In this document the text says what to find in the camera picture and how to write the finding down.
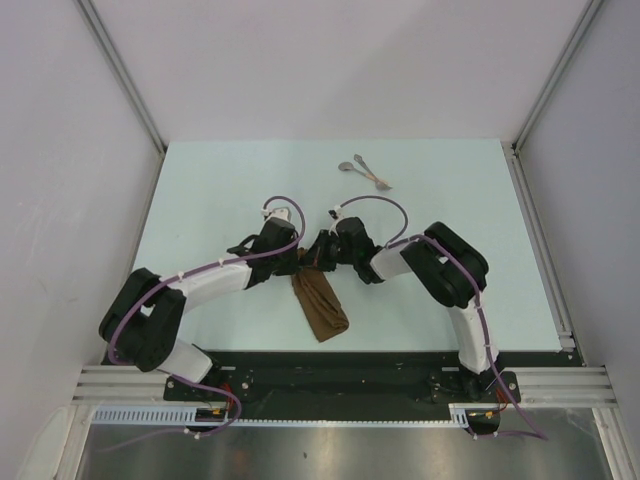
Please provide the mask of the brown cloth napkin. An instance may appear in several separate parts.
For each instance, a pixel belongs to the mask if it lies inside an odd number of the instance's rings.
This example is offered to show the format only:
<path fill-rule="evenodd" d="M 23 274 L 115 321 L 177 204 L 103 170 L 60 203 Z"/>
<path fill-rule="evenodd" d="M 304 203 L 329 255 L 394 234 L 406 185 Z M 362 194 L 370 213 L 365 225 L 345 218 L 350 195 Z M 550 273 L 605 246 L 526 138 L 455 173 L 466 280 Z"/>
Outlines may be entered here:
<path fill-rule="evenodd" d="M 349 319 L 324 272 L 302 266 L 291 277 L 291 285 L 318 342 L 330 340 L 349 328 Z"/>

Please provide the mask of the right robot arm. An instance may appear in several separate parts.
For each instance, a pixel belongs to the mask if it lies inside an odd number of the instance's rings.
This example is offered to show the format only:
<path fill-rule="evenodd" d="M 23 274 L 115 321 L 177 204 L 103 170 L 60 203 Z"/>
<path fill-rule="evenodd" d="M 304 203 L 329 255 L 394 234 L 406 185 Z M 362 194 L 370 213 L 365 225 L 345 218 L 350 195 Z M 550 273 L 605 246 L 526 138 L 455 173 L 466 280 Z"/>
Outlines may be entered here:
<path fill-rule="evenodd" d="M 431 297 L 445 307 L 458 342 L 463 393 L 484 401 L 497 389 L 490 370 L 499 351 L 490 344 L 481 306 L 489 266 L 486 259 L 442 222 L 424 233 L 380 246 L 357 217 L 342 218 L 322 230 L 301 264 L 323 272 L 348 265 L 366 284 L 379 284 L 404 274 L 414 275 Z"/>

